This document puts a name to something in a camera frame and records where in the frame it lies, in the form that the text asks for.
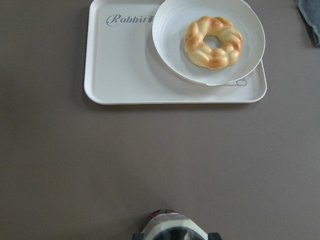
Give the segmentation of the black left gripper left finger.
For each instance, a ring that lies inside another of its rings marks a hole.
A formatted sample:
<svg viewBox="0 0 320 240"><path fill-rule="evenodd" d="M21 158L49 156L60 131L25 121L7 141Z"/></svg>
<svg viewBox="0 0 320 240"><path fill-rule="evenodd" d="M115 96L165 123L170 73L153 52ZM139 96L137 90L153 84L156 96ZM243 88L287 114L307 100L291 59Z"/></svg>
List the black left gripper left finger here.
<svg viewBox="0 0 320 240"><path fill-rule="evenodd" d="M132 236L132 240L145 240L145 233L144 232L137 232L134 233Z"/></svg>

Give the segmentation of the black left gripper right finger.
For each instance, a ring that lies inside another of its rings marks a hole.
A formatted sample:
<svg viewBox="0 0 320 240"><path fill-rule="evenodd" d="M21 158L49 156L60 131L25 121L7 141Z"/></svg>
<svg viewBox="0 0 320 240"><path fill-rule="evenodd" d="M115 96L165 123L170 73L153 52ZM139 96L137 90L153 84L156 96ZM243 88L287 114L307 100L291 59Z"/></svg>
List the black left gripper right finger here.
<svg viewBox="0 0 320 240"><path fill-rule="evenodd" d="M219 233L217 232L211 232L208 233L208 240L222 240L222 237Z"/></svg>

